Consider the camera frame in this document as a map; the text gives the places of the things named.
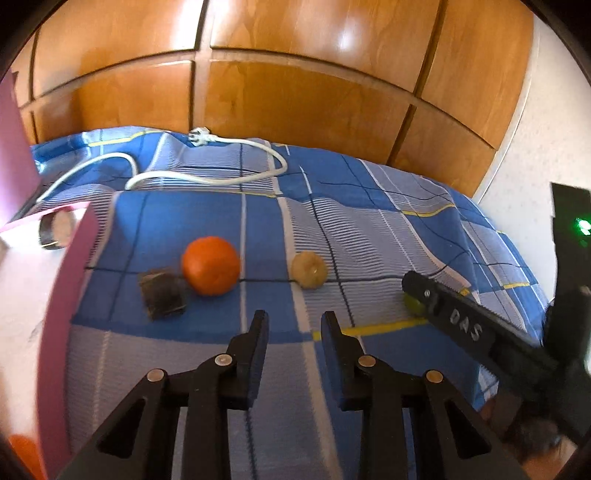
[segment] orange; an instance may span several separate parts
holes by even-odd
[[[29,437],[18,434],[10,435],[8,437],[8,443],[10,443],[12,450],[21,459],[21,462],[25,464],[35,480],[45,480],[46,477],[41,468],[37,444]]]
[[[240,276],[240,257],[229,242],[218,236],[191,242],[181,263],[184,277],[200,295],[223,295],[234,288]]]

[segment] black plastic arm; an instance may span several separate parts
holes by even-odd
[[[170,478],[181,407],[188,407],[181,480],[229,480],[227,410],[247,410],[258,394],[269,320],[257,310],[247,333],[195,370],[153,369],[66,466],[60,480]]]
[[[526,400],[540,398],[558,362],[527,333],[415,271],[406,273],[402,289],[425,305],[430,323],[495,374],[501,384]]]
[[[343,335],[334,312],[321,319],[329,378],[341,410],[362,410],[360,480],[407,480],[412,436],[418,480],[525,480],[517,461],[438,371],[397,372]],[[412,428],[405,431],[403,409]]]

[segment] bed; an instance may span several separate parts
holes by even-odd
[[[131,168],[111,158],[69,178],[30,212],[90,201],[99,224],[69,339],[72,452],[151,368],[172,374],[197,367],[225,351],[254,311],[264,309],[270,337],[259,397],[251,411],[229,412],[233,478],[354,478],[361,413],[339,411],[330,396],[319,342],[325,310],[336,312],[366,352],[412,374],[440,370],[476,408],[496,391],[489,372],[407,311],[401,279],[408,270],[540,338],[547,299],[511,240],[469,198],[384,165],[256,141],[285,157],[286,173],[215,188],[152,179],[124,191]],[[111,152],[133,156],[140,171],[232,178],[273,168],[272,157],[256,148],[194,147],[186,135],[142,127],[99,129],[33,147],[45,186]],[[180,272],[187,244],[209,235],[240,253],[239,284],[222,297],[194,294],[181,316],[150,321],[137,275],[162,267]],[[317,290],[302,290],[288,274],[304,250],[329,268]]]

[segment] black device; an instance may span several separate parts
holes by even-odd
[[[431,278],[410,271],[402,279],[402,289],[424,305],[429,322],[499,379],[491,426],[525,449],[524,456],[528,449],[548,447],[558,432],[579,446],[591,432],[591,232],[580,226],[591,219],[591,196],[560,184],[552,184],[552,191],[558,273],[542,344]],[[519,430],[533,436],[527,425],[518,426],[524,418],[537,421],[538,429],[545,420],[548,433],[528,445],[528,439],[518,438]]]

